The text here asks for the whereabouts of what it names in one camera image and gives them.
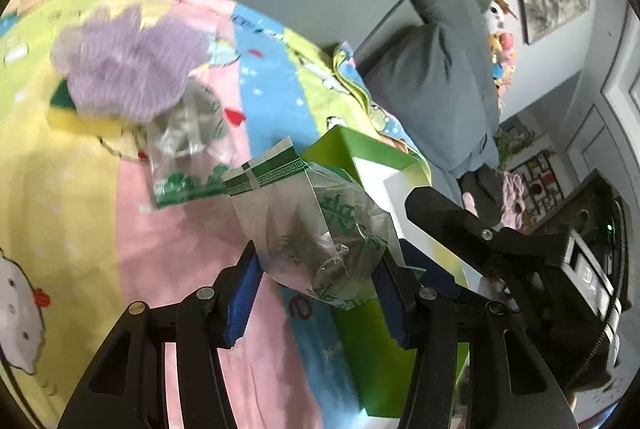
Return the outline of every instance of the open green box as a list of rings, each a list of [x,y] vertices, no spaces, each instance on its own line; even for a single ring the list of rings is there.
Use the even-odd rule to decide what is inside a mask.
[[[397,171],[411,168],[409,185],[412,188],[428,186],[431,183],[429,175],[417,158],[341,126],[335,126],[325,133],[302,154],[302,158],[344,169],[363,185],[370,195],[372,192],[367,189],[367,180],[370,178],[358,172],[358,168],[363,170],[363,160]],[[455,275],[459,284],[466,285],[462,265],[457,263],[460,266],[459,271],[452,271],[451,265],[456,264],[457,258],[444,247],[440,247],[447,252],[444,255],[449,261],[447,270]],[[391,338],[377,299],[348,311],[336,308],[333,309],[333,313],[360,402],[367,414],[400,418],[411,382],[415,350],[405,351]],[[460,374],[467,353],[468,345],[459,344],[456,375]]]

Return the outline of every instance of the black cable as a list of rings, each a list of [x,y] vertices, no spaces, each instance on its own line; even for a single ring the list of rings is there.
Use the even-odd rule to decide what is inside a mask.
[[[618,210],[618,219],[620,223],[620,228],[619,228],[620,269],[618,270],[618,276],[616,279],[616,288],[615,288],[616,294],[609,301],[609,306],[607,307],[607,315],[605,317],[606,321],[604,323],[602,333],[596,340],[596,343],[593,345],[593,348],[591,348],[591,351],[589,352],[587,358],[582,363],[582,365],[574,372],[574,374],[572,374],[569,377],[569,380],[565,382],[564,387],[562,388],[565,393],[571,392],[571,386],[574,385],[575,381],[578,380],[580,376],[588,369],[589,365],[591,364],[591,361],[593,360],[593,357],[595,357],[597,352],[600,350],[600,346],[602,345],[602,343],[604,342],[607,336],[607,326],[609,325],[613,317],[613,308],[615,306],[616,299],[620,299],[620,295],[622,294],[622,285],[623,285],[625,269],[626,269],[626,258],[628,257],[627,247],[626,247],[626,224],[625,224],[625,217],[622,213],[622,207],[620,206],[618,199],[613,200],[613,202],[616,204],[616,208]]]

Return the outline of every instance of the bolt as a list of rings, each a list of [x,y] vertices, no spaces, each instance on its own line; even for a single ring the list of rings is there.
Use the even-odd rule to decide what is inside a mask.
[[[436,290],[434,290],[433,288],[429,288],[428,286],[426,286],[425,288],[420,288],[420,291],[418,293],[420,294],[420,297],[422,297],[426,301],[433,301],[438,296],[438,292],[436,292]]]
[[[203,288],[200,288],[197,292],[196,292],[196,297],[198,299],[210,299],[212,298],[214,295],[216,294],[215,290],[213,290],[212,287],[210,286],[205,286]]]
[[[504,315],[505,311],[507,311],[507,307],[500,301],[491,301],[489,303],[489,311],[495,315]]]
[[[140,301],[137,301],[135,303],[131,303],[129,305],[129,313],[131,315],[138,315],[141,314],[143,311],[145,311],[145,303],[141,303]]]

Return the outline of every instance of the plastic bag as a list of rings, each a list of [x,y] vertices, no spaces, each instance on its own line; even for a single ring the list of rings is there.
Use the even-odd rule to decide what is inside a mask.
[[[388,247],[404,266],[391,216],[341,169],[305,162],[289,138],[225,183],[262,269],[277,282],[350,309],[372,297]]]
[[[180,102],[146,126],[158,208],[225,194],[236,148],[218,96],[191,77]]]

